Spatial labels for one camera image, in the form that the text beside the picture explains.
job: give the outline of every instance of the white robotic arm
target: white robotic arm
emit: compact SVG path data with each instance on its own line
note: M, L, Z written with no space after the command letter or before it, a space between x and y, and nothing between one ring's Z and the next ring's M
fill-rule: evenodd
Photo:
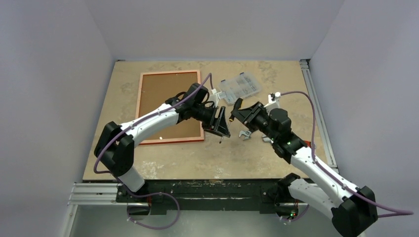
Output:
M208 90L193 84L184 98L194 95L184 104L178 97L172 97L156 110L131 122L116 125L108 123L95 148L98 160L121 180L133 193L145 184L143 177L133 167L134 148L144 139L168 126L194 118L202 122L205 131L218 136L230 137L225 119L225 107L221 107L218 117L218 97L210 97ZM377 208L360 199L361 195L375 201L374 193L368 188L359 188L334 172L320 159L313 159L313 152L307 144L291 132L291 120L287 111L279 109L280 94L269 95L269 103L257 102L246 109L233 109L232 117L237 118L250 132L261 131L272 140L275 153L303 171L317 185L312 185L295 174L290 174L278 182L275 195L282 198L295 198L316 208L329 219L344 237L358 236L377 218ZM123 135L117 140L117 134ZM355 190L357 195L347 189Z
M190 118L201 121L203 129L207 132L230 137L225 121L225 107L220 108L216 118L218 101L211 100L205 87L194 83L187 92L181 94L184 103L179 103L179 98L175 96L140 118L121 125L110 122L104 127L94 154L112 175L121 180L132 192L137 192L145 184L144 178L133 163L134 148L147 137Z

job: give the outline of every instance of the white wall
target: white wall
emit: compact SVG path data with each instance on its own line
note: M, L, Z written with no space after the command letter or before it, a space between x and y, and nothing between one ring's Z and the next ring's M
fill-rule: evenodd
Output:
M0 236L56 237L113 58L83 0L3 0L0 32Z
M418 22L417 0L345 0L310 61L342 175L416 212L379 219L367 236L419 233Z
M343 0L86 0L118 59L311 58Z

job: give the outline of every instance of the table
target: table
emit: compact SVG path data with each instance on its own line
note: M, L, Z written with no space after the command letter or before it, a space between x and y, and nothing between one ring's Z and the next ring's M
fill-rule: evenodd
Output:
M252 73L262 86L255 96L243 100L242 108L257 101L267 103L272 92L291 90L307 91L298 61L155 61L115 63L111 80L96 128L92 147L84 171L84 180L114 180L110 174L95 174L96 157L93 150L105 124L117 124L135 119L138 83L142 72L200 70L204 79L212 73L214 86L221 80L231 79L241 72ZM162 95L167 98L173 95ZM221 100L219 106L226 106ZM303 95L287 95L280 99L280 106L288 111L295 134L310 140L312 112L310 103ZM227 106L226 116L232 106ZM300 170L286 163L273 151L269 143L262 141L262 133L255 132L251 139L238 137L246 128L238 121L230 125L230 138L205 133L204 142L141 145L135 149L134 166L145 179L249 179L282 178L293 172L307 177ZM324 146L316 128L316 154L327 163ZM105 167L99 164L98 170Z

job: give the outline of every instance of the small tool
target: small tool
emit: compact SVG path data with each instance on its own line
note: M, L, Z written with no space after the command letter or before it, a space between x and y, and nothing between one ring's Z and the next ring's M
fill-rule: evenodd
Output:
M246 130L246 131L242 130L242 131L239 132L239 137L241 137L241 136L245 137L243 140L250 139L250 135L251 135L251 132L249 130Z
M264 142L270 142L271 144L272 144L272 143L274 143L274 141L272 141L272 140L271 140L268 136L266 136L266 135L263 135L263 136L262 136L262 139L263 139L263 141L264 141Z
M233 110L239 110L242 107L242 103L243 103L242 98L237 99L236 102L234 102ZM230 117L228 118L227 130L228 130L228 127L230 126L232 121L234 121L233 114L230 115Z

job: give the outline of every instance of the wooden frame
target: wooden frame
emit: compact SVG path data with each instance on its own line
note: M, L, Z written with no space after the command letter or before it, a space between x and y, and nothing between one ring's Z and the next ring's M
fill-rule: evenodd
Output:
M197 82L201 83L201 73L199 70L182 70L182 71L166 71L166 72L149 72L141 73L139 88L138 88L138 98L137 98L137 107L135 110L135 118L139 118L140 113L140 100L142 93L143 85L143 76L145 75L161 75L161 74L180 74L180 73L197 73ZM140 145L151 145L151 144L167 144L167 143L183 143L183 142L203 142L204 141L204 130L202 129L202 122L200 122L200 136L198 137L182 137L182 138L166 138L166 139L153 139L153 140L144 140Z

